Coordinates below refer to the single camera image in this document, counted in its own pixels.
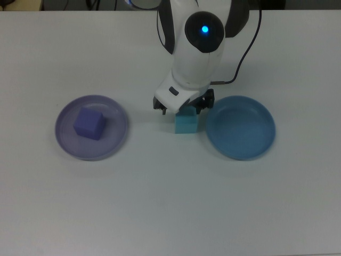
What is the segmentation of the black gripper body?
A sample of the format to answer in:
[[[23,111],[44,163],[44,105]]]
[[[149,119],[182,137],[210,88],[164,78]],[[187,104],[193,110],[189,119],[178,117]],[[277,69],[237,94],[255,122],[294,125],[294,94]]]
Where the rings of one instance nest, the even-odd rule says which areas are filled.
[[[215,101],[215,94],[213,89],[208,89],[200,99],[200,102],[203,103],[214,103]]]

